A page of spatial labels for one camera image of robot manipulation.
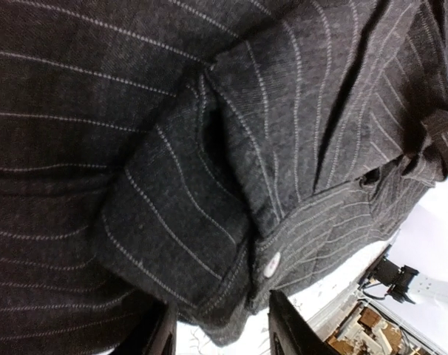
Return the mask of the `black striped garment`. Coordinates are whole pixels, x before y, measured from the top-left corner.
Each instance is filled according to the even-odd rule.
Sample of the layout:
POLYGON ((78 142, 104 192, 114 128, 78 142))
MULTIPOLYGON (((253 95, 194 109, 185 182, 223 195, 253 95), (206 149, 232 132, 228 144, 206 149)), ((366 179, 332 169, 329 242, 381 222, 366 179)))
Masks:
POLYGON ((0 354, 220 346, 448 177, 448 1, 0 1, 0 354))

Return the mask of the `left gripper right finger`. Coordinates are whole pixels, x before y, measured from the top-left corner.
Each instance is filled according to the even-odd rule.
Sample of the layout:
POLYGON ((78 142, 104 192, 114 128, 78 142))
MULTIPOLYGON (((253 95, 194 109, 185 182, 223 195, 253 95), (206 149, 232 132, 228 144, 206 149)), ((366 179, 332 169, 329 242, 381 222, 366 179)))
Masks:
POLYGON ((270 291, 268 333, 271 355, 338 354, 317 336, 281 291, 270 291))

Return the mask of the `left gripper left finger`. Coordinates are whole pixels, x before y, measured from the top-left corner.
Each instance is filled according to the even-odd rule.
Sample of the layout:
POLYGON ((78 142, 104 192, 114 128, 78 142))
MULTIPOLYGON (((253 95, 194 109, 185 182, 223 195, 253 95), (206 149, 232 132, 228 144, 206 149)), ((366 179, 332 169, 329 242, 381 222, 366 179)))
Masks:
POLYGON ((177 308, 154 302, 131 334, 110 355, 174 355, 177 308))

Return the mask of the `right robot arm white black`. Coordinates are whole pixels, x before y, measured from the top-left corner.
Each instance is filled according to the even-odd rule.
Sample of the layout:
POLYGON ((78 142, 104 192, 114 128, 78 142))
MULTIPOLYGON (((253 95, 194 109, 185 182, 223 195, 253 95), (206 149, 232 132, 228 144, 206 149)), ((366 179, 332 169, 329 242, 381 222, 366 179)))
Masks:
POLYGON ((389 297, 448 311, 448 178, 416 203, 360 283, 373 300, 389 297))

